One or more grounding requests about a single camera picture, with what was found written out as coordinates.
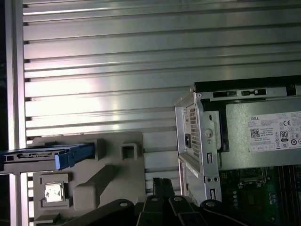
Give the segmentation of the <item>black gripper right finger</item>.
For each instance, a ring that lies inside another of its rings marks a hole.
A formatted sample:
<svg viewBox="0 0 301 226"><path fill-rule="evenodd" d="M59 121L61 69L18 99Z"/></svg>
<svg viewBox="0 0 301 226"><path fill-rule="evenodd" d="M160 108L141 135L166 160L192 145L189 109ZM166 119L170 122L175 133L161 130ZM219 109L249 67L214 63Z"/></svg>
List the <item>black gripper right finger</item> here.
<svg viewBox="0 0 301 226"><path fill-rule="evenodd" d="M179 226L260 226L261 220L217 200L205 200L199 206L175 195L172 182L162 179L162 197L171 208Z"/></svg>

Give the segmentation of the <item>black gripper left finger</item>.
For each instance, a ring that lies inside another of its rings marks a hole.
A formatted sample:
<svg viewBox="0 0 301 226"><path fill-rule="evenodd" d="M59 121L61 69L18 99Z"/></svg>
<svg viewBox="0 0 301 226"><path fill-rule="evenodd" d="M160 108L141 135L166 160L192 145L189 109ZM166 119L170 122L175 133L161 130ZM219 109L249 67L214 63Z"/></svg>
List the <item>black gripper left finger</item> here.
<svg viewBox="0 0 301 226"><path fill-rule="evenodd" d="M164 206L163 178L153 178L153 195L133 204L117 199L79 217L80 226L161 226Z"/></svg>

